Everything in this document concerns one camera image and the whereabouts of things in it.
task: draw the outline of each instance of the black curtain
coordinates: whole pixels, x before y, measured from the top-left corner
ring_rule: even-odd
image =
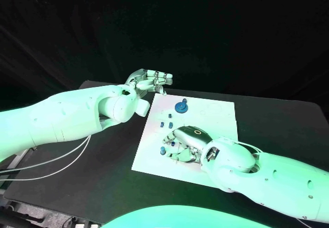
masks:
[[[0,41],[2,110],[146,68],[172,88],[311,101],[329,117],[328,0],[3,0]]]

